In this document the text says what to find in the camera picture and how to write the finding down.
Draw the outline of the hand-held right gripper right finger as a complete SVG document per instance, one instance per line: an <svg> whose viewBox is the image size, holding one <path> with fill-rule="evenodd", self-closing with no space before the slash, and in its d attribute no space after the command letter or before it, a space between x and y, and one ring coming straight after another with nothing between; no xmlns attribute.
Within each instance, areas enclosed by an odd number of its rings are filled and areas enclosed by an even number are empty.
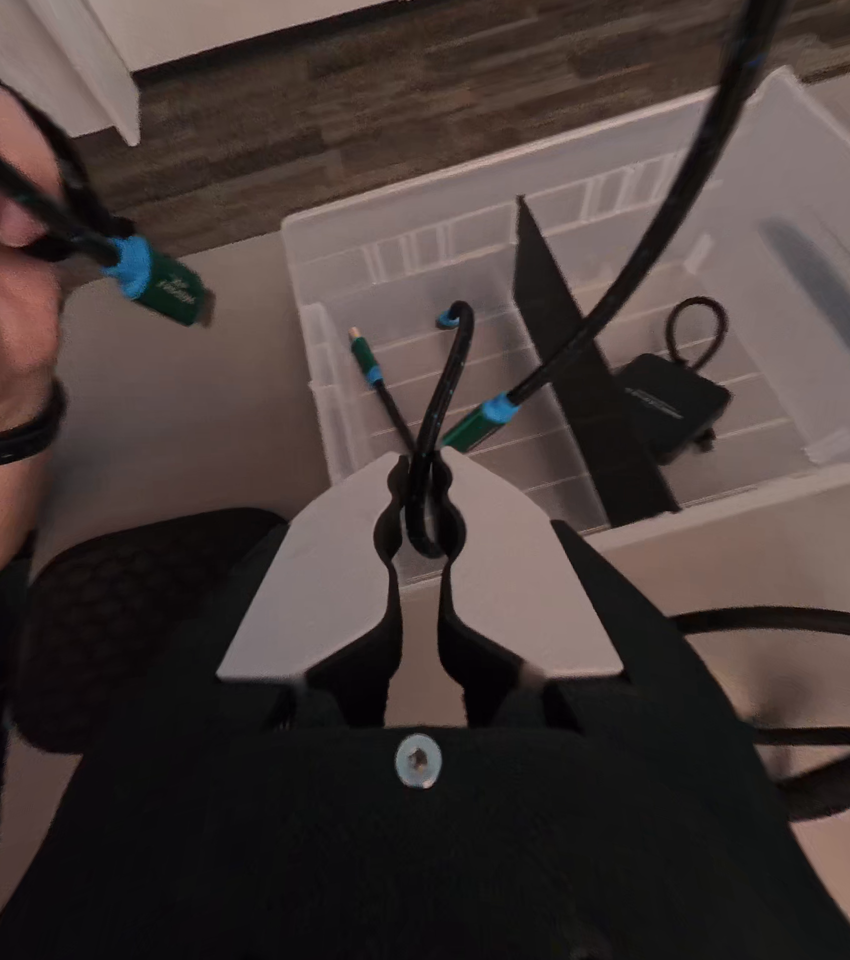
<svg viewBox="0 0 850 960"><path fill-rule="evenodd" d="M441 455L464 541L445 571L464 627L517 656L543 681L605 678L623 662L547 513L466 455Z"/></svg>

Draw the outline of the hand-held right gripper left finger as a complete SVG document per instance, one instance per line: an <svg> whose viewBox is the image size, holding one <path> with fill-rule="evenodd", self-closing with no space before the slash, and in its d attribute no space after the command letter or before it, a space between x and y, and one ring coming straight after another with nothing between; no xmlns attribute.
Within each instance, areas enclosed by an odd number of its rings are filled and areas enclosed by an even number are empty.
<svg viewBox="0 0 850 960"><path fill-rule="evenodd" d="M290 522L216 677L303 681L371 634L397 600L409 460L387 453Z"/></svg>

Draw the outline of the black hdmi splitter box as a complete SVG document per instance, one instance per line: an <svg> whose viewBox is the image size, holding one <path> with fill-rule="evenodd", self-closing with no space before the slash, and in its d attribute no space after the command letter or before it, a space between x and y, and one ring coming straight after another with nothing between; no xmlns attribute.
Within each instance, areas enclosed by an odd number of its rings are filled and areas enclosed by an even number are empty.
<svg viewBox="0 0 850 960"><path fill-rule="evenodd" d="M641 354L614 372L637 436L658 466L714 449L732 393L689 366Z"/></svg>

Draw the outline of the black hdmi cable green plugs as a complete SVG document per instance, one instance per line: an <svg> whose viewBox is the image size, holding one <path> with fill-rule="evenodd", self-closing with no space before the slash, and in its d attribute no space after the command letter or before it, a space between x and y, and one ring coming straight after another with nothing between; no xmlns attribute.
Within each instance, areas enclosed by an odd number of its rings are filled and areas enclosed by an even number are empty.
<svg viewBox="0 0 850 960"><path fill-rule="evenodd" d="M525 402L593 345L635 294L671 244L717 166L757 86L788 7L788 2L781 1L745 3L729 38L719 84L695 139L619 275L565 342L517 386L483 402L450 428L441 440L443 447L466 453L506 425ZM207 288L181 262L160 254L140 236L112 238L82 224L2 158L0 194L34 215L73 252L94 262L105 276L118 283L121 294L132 303L185 327L197 324L210 308Z"/></svg>
<svg viewBox="0 0 850 960"><path fill-rule="evenodd" d="M427 529L426 506L431 476L444 420L462 378L474 337L474 309L464 300L456 300L436 321L441 330L453 330L455 338L443 369L435 383L428 406L414 437L393 398L371 346L357 328L349 332L350 351L366 384L383 405L392 426L410 456L407 491L404 500L405 527L414 550L428 559L443 556L442 547Z"/></svg>

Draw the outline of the clear plastic bin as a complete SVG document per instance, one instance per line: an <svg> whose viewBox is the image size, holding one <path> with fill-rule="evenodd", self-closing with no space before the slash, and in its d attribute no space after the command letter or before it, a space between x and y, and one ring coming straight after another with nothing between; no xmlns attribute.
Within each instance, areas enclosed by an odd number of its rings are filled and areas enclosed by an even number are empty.
<svg viewBox="0 0 850 960"><path fill-rule="evenodd" d="M333 486L405 450L350 351L351 330L417 429L451 343L437 319L466 301L476 330L449 423L503 394L553 349L515 300L516 198L586 314L654 218L709 100L704 90L283 222ZM850 484L850 120L788 68L759 86L670 246L599 335L611 372L645 354L669 360L667 318L697 297L728 318L702 374L731 400L709 451L662 468L687 521L603 534L619 523L557 386L472 456L551 518L614 544Z"/></svg>

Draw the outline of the black mesh pad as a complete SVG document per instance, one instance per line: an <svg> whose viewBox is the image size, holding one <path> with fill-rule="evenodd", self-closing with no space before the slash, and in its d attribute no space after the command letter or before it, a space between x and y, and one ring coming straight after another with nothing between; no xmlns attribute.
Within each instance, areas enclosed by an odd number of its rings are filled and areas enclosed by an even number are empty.
<svg viewBox="0 0 850 960"><path fill-rule="evenodd" d="M179 626L286 527L268 510L212 510L103 534L51 560L26 593L10 697L21 738L83 753Z"/></svg>

